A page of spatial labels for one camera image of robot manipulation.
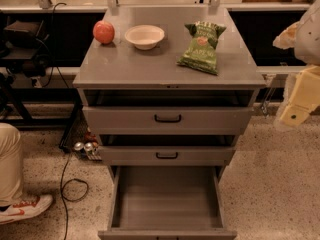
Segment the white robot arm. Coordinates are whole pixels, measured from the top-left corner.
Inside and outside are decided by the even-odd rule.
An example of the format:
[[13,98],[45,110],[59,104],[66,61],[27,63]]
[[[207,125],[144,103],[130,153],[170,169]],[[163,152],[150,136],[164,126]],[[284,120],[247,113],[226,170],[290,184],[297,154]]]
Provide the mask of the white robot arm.
[[296,76],[279,121],[290,127],[302,124],[320,106],[320,0],[315,0],[298,22],[278,35],[273,46],[294,49],[306,67]]

